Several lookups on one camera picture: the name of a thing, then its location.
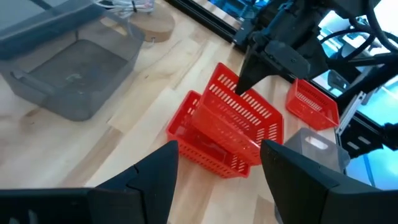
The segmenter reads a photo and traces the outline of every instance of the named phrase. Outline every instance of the wood grain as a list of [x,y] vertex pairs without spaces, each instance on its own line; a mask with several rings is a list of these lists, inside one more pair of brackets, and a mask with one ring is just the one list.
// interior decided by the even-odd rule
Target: wood grain
[[[233,18],[197,0],[230,24]],[[172,8],[168,41],[144,43],[134,71],[85,122],[65,120],[15,96],[0,77],[0,188],[96,186],[165,142],[165,127],[189,90],[202,92],[218,62],[239,73],[243,54]],[[285,119],[285,139],[305,123],[285,109],[290,84],[267,77],[254,87]],[[334,141],[333,130],[321,135]],[[221,179],[180,158],[172,224],[274,223],[274,200],[261,166],[247,179]]]

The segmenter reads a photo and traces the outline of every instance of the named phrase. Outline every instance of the gray box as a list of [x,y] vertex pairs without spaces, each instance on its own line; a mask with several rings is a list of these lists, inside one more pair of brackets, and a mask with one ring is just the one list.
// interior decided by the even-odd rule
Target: gray box
[[90,0],[18,2],[2,11],[29,18],[0,16],[0,73],[23,99],[72,121],[90,119],[132,72],[144,34]]
[[308,128],[297,131],[284,146],[341,173],[350,160],[346,150]]

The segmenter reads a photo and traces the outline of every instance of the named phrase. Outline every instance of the wooden tabletop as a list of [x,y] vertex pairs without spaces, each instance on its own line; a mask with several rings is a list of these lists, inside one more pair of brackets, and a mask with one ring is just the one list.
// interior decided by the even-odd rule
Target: wooden tabletop
[[[189,90],[202,92],[218,62],[239,73],[243,54],[180,11],[171,39],[145,43],[133,73],[88,121],[73,122],[14,95],[0,77],[0,188],[96,186],[166,143],[165,127]],[[236,21],[206,0],[206,8]],[[285,140],[302,121],[285,110],[290,84],[267,77],[255,89],[285,119]],[[333,130],[322,131],[334,141]],[[261,166],[221,179],[181,157],[171,224],[275,223]]]

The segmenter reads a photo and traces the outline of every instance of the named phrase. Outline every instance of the red plastic basket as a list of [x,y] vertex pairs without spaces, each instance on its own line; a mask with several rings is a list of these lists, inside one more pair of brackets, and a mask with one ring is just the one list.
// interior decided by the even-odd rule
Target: red plastic basket
[[248,177],[250,166],[246,162],[224,150],[192,126],[192,114],[199,99],[199,93],[188,93],[167,127],[168,139],[178,141],[181,155],[223,178]]
[[290,87],[286,109],[317,131],[339,125],[336,102],[305,80]]
[[258,165],[261,164],[263,139],[283,144],[283,117],[254,90],[242,96],[235,94],[238,79],[234,72],[219,63],[192,121],[221,147],[250,165]]

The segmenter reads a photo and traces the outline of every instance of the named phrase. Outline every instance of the wooden disc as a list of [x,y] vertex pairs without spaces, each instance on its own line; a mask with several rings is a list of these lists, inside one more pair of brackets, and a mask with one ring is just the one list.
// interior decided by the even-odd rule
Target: wooden disc
[[155,3],[155,9],[150,14],[134,13],[131,23],[145,33],[147,42],[163,42],[170,38],[175,27],[175,21],[169,10]]

